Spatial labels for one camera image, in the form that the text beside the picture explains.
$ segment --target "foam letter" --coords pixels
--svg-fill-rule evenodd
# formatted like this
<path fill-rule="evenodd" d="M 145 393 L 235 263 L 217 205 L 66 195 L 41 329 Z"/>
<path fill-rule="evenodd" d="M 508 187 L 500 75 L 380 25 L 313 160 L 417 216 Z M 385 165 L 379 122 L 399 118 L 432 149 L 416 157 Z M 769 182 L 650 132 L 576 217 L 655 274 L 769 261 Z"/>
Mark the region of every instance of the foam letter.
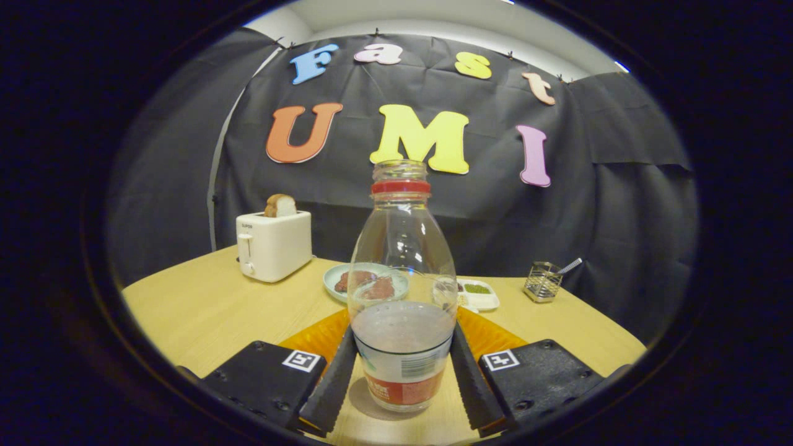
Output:
<path fill-rule="evenodd" d="M 292 84 L 297 85 L 324 73 L 325 67 L 319 67 L 318 65 L 320 63 L 328 65 L 331 61 L 330 51 L 337 49 L 339 49 L 337 44 L 329 44 L 290 60 L 289 63 L 294 63 L 297 71 L 297 77 L 292 81 Z"/>
<path fill-rule="evenodd" d="M 550 177 L 545 173 L 545 156 L 542 153 L 542 142 L 546 140 L 545 133 L 528 125 L 518 125 L 515 128 L 523 136 L 525 166 L 520 172 L 521 181 L 534 186 L 550 186 Z"/>
<path fill-rule="evenodd" d="M 402 59 L 399 55 L 402 54 L 402 47 L 391 44 L 372 44 L 367 45 L 364 51 L 355 53 L 353 57 L 358 62 L 377 62 L 383 65 L 394 65 L 399 63 Z"/>
<path fill-rule="evenodd" d="M 551 98 L 546 93 L 546 88 L 550 90 L 550 84 L 546 81 L 542 80 L 540 75 L 537 73 L 523 73 L 521 74 L 526 79 L 529 79 L 529 87 L 531 88 L 531 92 L 534 93 L 534 96 L 537 97 L 540 101 L 552 106 L 556 103 L 556 99 Z"/>
<path fill-rule="evenodd" d="M 267 156 L 276 163 L 302 163 L 310 160 L 325 147 L 333 116 L 341 109 L 342 105 L 335 102 L 314 106 L 312 111 L 316 113 L 316 119 L 311 136 L 305 144 L 298 146 L 289 143 L 289 135 L 295 119 L 305 112 L 305 108 L 293 106 L 275 110 L 273 128 L 267 137 Z"/>
<path fill-rule="evenodd" d="M 380 147 L 369 156 L 372 163 L 401 160 L 399 141 L 402 139 L 411 160 L 424 161 L 434 145 L 435 154 L 427 162 L 433 170 L 468 173 L 468 163 L 462 157 L 462 131 L 469 122 L 466 115 L 442 111 L 424 128 L 409 106 L 388 104 L 380 107 L 380 113 L 385 115 L 385 125 Z"/>
<path fill-rule="evenodd" d="M 458 62 L 454 63 L 454 67 L 463 75 L 479 79 L 487 79 L 492 76 L 492 72 L 488 68 L 490 61 L 484 56 L 479 56 L 472 52 L 459 52 L 457 53 L 457 60 Z"/>

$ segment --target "orange letter u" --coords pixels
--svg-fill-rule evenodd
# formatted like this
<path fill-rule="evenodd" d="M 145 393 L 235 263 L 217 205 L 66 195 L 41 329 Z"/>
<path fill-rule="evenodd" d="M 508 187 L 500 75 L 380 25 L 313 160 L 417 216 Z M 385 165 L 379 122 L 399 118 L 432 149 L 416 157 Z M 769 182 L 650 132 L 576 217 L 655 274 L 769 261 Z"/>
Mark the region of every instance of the orange letter u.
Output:
<path fill-rule="evenodd" d="M 291 106 L 275 110 L 273 128 L 267 137 L 267 156 L 276 163 L 302 163 L 310 160 L 325 146 L 331 121 L 342 108 L 342 105 L 336 102 L 314 106 L 312 111 L 316 113 L 316 120 L 311 136 L 303 145 L 291 145 L 289 135 L 292 133 L 295 120 L 305 112 L 305 108 Z"/>

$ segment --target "table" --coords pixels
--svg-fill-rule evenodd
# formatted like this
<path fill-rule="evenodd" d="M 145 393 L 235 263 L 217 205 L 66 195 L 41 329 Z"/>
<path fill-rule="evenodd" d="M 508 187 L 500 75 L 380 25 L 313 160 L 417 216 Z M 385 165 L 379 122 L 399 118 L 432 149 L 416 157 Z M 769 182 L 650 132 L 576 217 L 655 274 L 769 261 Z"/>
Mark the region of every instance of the table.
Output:
<path fill-rule="evenodd" d="M 129 309 L 151 342 L 175 365 L 205 377 L 254 340 L 277 344 L 345 305 L 324 289 L 322 276 L 340 264 L 314 258 L 279 283 L 244 276 L 237 248 L 180 263 L 123 290 Z M 608 376 L 633 363 L 645 346 L 591 306 L 560 289 L 550 303 L 522 292 L 526 278 L 469 277 L 493 288 L 500 307 L 482 316 L 526 342 L 550 338 L 592 370 Z M 333 444 L 456 444 L 479 438 L 468 424 L 450 359 L 439 393 L 424 412 L 392 416 L 366 404 L 357 361 L 350 389 L 328 441 Z"/>

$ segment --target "black backdrop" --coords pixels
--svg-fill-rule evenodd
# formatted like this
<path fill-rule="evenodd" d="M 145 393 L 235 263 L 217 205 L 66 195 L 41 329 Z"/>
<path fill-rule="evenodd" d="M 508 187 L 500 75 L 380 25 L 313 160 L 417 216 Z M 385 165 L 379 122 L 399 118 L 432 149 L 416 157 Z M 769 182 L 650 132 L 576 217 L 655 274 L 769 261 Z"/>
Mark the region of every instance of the black backdrop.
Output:
<path fill-rule="evenodd" d="M 238 31 L 182 69 L 128 133 L 109 200 L 110 255 L 124 283 L 209 251 L 205 195 L 220 124 L 245 76 L 274 48 L 254 34 Z M 289 61 L 330 43 L 339 49 L 327 70 L 293 86 Z M 402 61 L 355 62 L 353 55 L 372 43 L 401 46 Z M 463 51 L 487 57 L 492 78 L 458 73 L 455 55 Z M 521 76 L 527 71 L 552 86 L 554 106 L 531 93 Z M 301 144 L 314 123 L 310 110 L 325 102 L 344 108 L 316 157 L 285 164 L 266 155 L 275 110 L 307 110 L 290 137 Z M 565 288 L 640 340 L 648 342 L 671 317 L 691 274 L 698 218 L 691 165 L 653 99 L 630 75 L 563 83 L 522 61 L 434 37 L 303 44 L 279 52 L 250 79 L 220 153 L 218 248 L 236 242 L 237 215 L 261 211 L 271 194 L 288 193 L 312 213 L 314 253 L 348 261 L 371 209 L 369 154 L 379 144 L 385 117 L 378 109 L 386 104 L 411 106 L 423 125 L 444 110 L 470 120 L 464 132 L 469 173 L 429 176 L 431 209 L 458 274 L 522 276 L 534 260 L 561 266 L 581 257 L 584 264 L 565 277 Z M 520 181 L 516 125 L 547 135 L 551 186 Z"/>

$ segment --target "red label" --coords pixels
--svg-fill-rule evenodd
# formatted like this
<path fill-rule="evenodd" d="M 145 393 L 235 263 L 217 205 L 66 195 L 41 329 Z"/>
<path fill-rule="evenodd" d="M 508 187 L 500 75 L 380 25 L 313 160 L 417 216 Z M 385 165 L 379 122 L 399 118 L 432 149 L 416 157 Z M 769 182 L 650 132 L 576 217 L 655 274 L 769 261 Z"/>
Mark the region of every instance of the red label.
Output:
<path fill-rule="evenodd" d="M 365 373 L 372 394 L 389 404 L 416 404 L 432 398 L 441 386 L 443 371 L 417 383 L 389 383 Z"/>

